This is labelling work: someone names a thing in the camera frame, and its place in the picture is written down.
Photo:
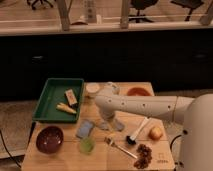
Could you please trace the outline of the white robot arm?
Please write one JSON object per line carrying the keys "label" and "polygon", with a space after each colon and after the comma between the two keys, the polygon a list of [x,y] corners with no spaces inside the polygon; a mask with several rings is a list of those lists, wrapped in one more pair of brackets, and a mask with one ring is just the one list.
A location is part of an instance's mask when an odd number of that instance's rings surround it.
{"label": "white robot arm", "polygon": [[181,96],[127,96],[108,82],[95,97],[105,121],[116,111],[183,125],[178,171],[213,171],[213,94]]}

